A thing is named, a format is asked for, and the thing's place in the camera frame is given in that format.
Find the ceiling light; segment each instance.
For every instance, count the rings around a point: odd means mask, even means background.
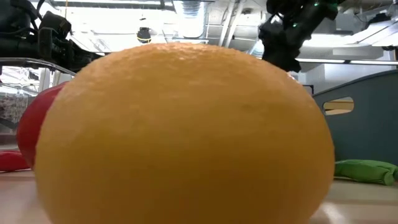
[[[344,63],[345,60],[336,59],[313,59],[313,58],[297,58],[299,62],[303,63]]]
[[[377,61],[377,60],[352,60],[351,64],[354,65],[390,65],[395,66],[398,65],[398,62],[395,61]]]

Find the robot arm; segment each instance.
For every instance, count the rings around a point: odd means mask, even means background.
[[[344,0],[268,0],[272,16],[260,26],[259,39],[264,45],[263,60],[289,72],[301,70],[295,59],[304,41],[319,24],[337,16],[337,6]]]
[[[7,62],[1,60],[0,66],[9,64],[10,60],[17,64],[15,58],[29,57],[78,72],[101,57],[67,40],[72,25],[65,18],[51,12],[42,17],[38,10],[43,2],[40,0],[35,9],[28,0],[0,0],[0,57],[7,57]],[[37,18],[41,20],[39,27],[35,24]],[[20,66],[31,64],[20,62]]]

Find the table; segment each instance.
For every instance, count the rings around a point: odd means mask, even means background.
[[[0,223],[50,224],[36,197],[31,171],[0,174]],[[398,185],[334,181],[310,224],[398,223]]]

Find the orange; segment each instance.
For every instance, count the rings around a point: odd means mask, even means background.
[[[150,44],[65,86],[35,172],[54,224],[302,224],[333,168],[322,113],[281,69],[231,49]]]

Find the green cloth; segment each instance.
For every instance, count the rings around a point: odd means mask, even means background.
[[[391,186],[398,179],[398,167],[388,162],[349,159],[336,162],[335,177]]]

